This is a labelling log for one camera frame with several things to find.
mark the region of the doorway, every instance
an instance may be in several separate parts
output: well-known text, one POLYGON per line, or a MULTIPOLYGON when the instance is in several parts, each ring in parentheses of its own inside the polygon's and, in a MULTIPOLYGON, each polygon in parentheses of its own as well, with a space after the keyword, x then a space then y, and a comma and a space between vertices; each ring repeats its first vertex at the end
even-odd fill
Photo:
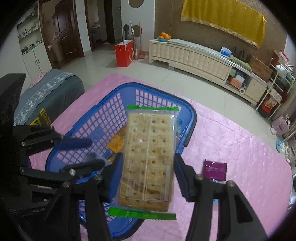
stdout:
POLYGON ((75 5, 75 0, 41 1, 41 33, 53 68, 60 69, 84 56, 75 5))
POLYGON ((91 51, 122 41, 120 0, 84 0, 91 51))

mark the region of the pink quilted mat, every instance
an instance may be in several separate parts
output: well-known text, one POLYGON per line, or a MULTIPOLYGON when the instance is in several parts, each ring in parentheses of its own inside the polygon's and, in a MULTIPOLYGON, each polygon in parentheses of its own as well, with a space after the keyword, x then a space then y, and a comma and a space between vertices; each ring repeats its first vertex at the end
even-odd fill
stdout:
MULTIPOLYGON (((54 122, 55 130, 66 134, 75 122, 91 107, 102 100, 117 86, 142 81, 112 74, 97 83, 87 93, 70 105, 54 122)), ((268 235, 285 217, 292 186, 291 168, 285 158, 239 125, 194 101, 188 101, 196 110, 197 124, 188 147, 183 151, 185 163, 201 172, 204 159, 227 162, 227 180, 234 180, 242 190, 268 235)), ((44 170, 50 150, 30 157, 32 167, 44 170)), ((182 197, 175 181, 174 211, 177 221, 145 220, 132 241, 181 241, 185 240, 193 203, 182 197)), ((210 240, 216 240, 218 206, 214 206, 210 240)), ((82 239, 87 232, 81 228, 82 239)))

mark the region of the brown circle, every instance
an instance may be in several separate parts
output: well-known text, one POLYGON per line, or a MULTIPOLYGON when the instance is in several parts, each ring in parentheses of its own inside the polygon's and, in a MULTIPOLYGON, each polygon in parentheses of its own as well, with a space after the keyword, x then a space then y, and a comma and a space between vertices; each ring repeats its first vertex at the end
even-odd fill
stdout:
POLYGON ((144 0, 128 0, 129 5, 132 8, 138 8, 143 5, 144 0))
POLYGON ((135 37, 139 37, 140 36, 140 26, 139 25, 134 25, 133 30, 134 30, 135 37))

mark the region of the paper roll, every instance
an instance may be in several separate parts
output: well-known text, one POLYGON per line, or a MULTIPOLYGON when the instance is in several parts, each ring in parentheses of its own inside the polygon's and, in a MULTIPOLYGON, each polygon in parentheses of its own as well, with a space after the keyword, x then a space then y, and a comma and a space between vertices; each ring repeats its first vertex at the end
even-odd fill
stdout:
POLYGON ((239 89, 239 92, 240 92, 241 94, 244 94, 244 93, 245 93, 245 89, 244 89, 243 87, 241 87, 241 88, 239 89))

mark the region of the green seal strip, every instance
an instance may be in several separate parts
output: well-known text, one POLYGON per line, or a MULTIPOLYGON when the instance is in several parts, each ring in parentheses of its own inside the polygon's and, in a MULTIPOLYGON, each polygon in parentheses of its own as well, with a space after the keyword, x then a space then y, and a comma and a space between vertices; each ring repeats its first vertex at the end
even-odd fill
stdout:
POLYGON ((124 209, 110 207, 108 215, 120 218, 140 218, 140 219, 155 219, 155 220, 177 220, 175 213, 151 213, 128 211, 124 209))
POLYGON ((149 107, 149 106, 141 106, 141 105, 127 105, 127 110, 169 110, 169 111, 179 111, 179 107, 149 107))

